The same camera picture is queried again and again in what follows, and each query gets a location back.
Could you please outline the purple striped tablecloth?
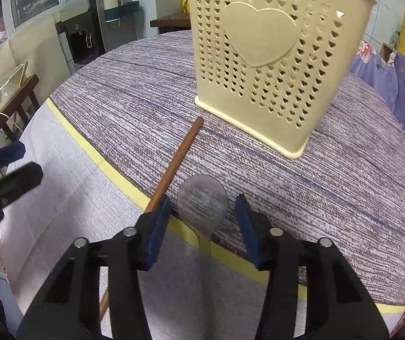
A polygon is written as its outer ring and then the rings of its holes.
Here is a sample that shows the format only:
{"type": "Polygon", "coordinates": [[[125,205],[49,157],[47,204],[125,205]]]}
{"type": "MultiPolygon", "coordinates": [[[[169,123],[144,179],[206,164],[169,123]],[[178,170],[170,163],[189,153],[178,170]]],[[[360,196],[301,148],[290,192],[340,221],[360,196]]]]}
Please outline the purple striped tablecloth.
{"type": "Polygon", "coordinates": [[[289,160],[196,107],[188,31],[126,44],[67,79],[21,140],[43,181],[5,211],[1,252],[19,308],[75,239],[133,225],[197,117],[204,125],[169,187],[207,174],[297,238],[331,238],[393,329],[405,312],[405,133],[346,75],[303,154],[289,160]]]}

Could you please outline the water dispenser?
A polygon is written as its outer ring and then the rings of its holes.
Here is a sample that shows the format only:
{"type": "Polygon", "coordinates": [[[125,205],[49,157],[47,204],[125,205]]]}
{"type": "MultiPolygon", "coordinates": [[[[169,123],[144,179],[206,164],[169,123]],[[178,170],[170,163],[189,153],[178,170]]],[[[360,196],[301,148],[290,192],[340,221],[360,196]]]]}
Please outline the water dispenser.
{"type": "Polygon", "coordinates": [[[65,35],[70,61],[77,69],[97,57],[137,39],[138,1],[127,0],[106,10],[104,0],[72,0],[60,10],[57,32],[65,35]]]}

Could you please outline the wooden stool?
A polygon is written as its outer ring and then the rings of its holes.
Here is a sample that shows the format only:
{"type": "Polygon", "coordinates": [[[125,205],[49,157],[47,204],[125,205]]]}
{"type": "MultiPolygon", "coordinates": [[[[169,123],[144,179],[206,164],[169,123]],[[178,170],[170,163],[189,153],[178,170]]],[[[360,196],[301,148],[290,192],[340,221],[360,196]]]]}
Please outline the wooden stool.
{"type": "Polygon", "coordinates": [[[11,141],[17,141],[18,137],[13,133],[8,125],[8,120],[17,113],[22,122],[27,125],[29,123],[29,116],[23,109],[22,104],[27,99],[30,100],[33,106],[33,114],[35,114],[39,107],[39,101],[35,94],[35,88],[39,83],[38,75],[34,74],[26,78],[25,83],[13,94],[12,98],[7,101],[0,109],[0,131],[2,131],[6,138],[11,141]]]}

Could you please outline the beige plastic utensil holder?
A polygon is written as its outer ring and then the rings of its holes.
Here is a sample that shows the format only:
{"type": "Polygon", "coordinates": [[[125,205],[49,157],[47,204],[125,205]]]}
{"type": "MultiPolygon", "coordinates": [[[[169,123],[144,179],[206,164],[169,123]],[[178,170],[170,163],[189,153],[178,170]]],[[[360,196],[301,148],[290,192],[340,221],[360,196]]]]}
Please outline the beige plastic utensil holder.
{"type": "Polygon", "coordinates": [[[300,157],[375,0],[189,0],[196,105],[300,157]]]}

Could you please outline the yellow mug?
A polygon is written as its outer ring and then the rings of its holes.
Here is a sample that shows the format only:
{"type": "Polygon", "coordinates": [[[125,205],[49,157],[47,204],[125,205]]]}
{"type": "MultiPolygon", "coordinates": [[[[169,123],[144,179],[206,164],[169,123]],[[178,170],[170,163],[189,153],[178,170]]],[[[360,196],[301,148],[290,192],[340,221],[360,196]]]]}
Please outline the yellow mug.
{"type": "Polygon", "coordinates": [[[183,13],[189,13],[189,2],[188,0],[181,0],[183,13]]]}

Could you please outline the reddish brown wooden chopstick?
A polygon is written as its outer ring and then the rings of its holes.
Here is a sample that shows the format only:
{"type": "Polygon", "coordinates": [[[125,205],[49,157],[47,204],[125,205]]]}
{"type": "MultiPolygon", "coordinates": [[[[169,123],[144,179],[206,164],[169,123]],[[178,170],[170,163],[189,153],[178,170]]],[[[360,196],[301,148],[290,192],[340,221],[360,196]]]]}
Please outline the reddish brown wooden chopstick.
{"type": "MultiPolygon", "coordinates": [[[[202,128],[204,124],[204,119],[202,117],[197,117],[195,121],[193,122],[191,128],[189,129],[188,133],[186,134],[184,140],[180,144],[179,148],[175,152],[175,155],[172,157],[171,162],[169,163],[166,172],[162,175],[161,180],[158,183],[158,186],[156,187],[152,197],[149,200],[148,205],[145,208],[144,213],[150,213],[155,210],[156,207],[158,207],[159,202],[161,198],[166,194],[170,183],[172,183],[172,180],[177,173],[180,165],[182,164],[183,160],[185,159],[185,156],[187,155],[187,152],[192,145],[193,140],[196,138],[198,132],[202,128]]],[[[166,233],[166,227],[168,222],[166,222],[160,231],[159,235],[159,246],[157,246],[158,251],[156,253],[156,258],[158,258],[158,252],[161,248],[162,241],[164,239],[164,235],[166,233]]],[[[99,319],[102,321],[102,319],[105,316],[106,311],[109,308],[109,287],[105,289],[102,299],[100,300],[99,303],[99,319]]]]}

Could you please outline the dark wooden counter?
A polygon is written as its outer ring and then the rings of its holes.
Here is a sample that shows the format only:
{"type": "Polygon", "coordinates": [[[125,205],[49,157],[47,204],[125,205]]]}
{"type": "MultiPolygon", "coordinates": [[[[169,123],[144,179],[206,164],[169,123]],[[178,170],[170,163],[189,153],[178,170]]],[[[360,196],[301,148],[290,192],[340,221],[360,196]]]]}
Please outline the dark wooden counter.
{"type": "Polygon", "coordinates": [[[149,24],[151,28],[157,28],[159,34],[191,29],[190,14],[188,12],[179,12],[156,18],[151,20],[149,24]]]}

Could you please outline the dull grey metal spoon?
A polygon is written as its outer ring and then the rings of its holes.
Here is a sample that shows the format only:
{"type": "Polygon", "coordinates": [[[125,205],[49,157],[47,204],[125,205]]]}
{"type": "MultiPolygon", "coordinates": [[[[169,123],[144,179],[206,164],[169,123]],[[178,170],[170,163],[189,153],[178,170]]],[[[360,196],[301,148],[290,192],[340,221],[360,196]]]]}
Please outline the dull grey metal spoon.
{"type": "Polygon", "coordinates": [[[205,174],[188,178],[179,188],[177,210],[180,220],[198,236],[199,250],[210,256],[212,234],[228,210],[223,185],[205,174]]]}

